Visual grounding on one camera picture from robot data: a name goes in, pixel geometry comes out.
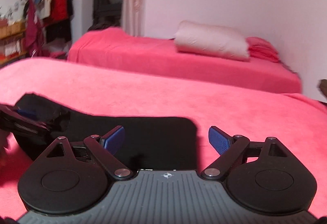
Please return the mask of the white pillow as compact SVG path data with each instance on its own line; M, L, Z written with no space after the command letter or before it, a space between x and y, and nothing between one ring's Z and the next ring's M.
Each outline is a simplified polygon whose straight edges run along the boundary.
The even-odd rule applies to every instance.
M175 33L174 44L179 52L244 62L250 60L246 38L238 30L226 26L182 21Z

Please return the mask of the folded pink blanket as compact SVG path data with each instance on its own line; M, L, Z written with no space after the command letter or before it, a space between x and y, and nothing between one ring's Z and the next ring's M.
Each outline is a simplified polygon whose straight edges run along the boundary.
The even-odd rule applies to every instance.
M247 37L246 41L251 57L280 63L279 53L269 41L260 37Z

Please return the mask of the wooden shelf unit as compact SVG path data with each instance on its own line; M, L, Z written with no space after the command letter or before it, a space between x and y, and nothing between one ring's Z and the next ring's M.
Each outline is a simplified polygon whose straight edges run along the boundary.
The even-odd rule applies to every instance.
M8 19L1 19L1 68L27 56L25 38L24 21L10 24Z

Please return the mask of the black pants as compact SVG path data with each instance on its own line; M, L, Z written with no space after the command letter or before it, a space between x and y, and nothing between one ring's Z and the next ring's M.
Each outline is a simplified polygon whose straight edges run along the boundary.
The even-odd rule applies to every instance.
M32 93L22 96L16 107L51 125L50 132L40 137L14 134L18 145L32 160L59 136L77 142L93 134L103 136L121 125L125 139L115 156L132 171L197 168L197 127L187 118L89 115Z

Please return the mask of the hanging clothes rack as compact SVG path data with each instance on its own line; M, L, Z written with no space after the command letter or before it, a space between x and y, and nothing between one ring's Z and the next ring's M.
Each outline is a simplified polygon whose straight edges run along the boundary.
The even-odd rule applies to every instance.
M24 1L24 47L29 56L65 60L72 43L73 0Z

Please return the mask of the olive brown cushion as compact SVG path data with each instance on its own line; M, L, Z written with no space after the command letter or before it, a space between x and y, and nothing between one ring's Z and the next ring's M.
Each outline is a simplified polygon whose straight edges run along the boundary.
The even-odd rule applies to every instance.
M319 81L318 90L327 99L327 79L322 79Z

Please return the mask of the far pink blanket bed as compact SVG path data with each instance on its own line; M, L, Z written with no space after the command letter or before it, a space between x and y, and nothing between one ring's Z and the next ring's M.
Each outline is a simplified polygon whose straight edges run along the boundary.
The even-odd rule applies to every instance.
M68 61L272 93L302 91L298 75L283 64L180 53L172 40L134 37L117 27L85 33L70 48Z

